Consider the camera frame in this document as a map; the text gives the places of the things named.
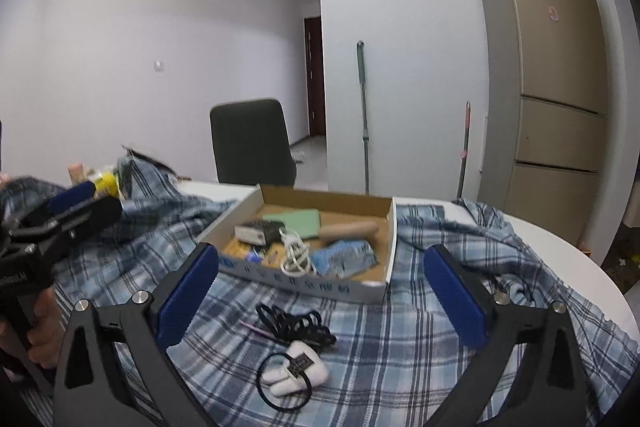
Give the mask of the person's left hand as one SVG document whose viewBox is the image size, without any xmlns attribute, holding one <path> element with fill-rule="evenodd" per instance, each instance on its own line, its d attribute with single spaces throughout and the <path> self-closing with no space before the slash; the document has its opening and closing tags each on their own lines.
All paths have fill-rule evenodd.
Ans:
<svg viewBox="0 0 640 427">
<path fill-rule="evenodd" d="M 53 287 L 41 291 L 35 302 L 34 313 L 37 324 L 28 333 L 29 360 L 44 369 L 55 369 L 60 359 L 64 329 L 62 312 Z"/>
</svg>

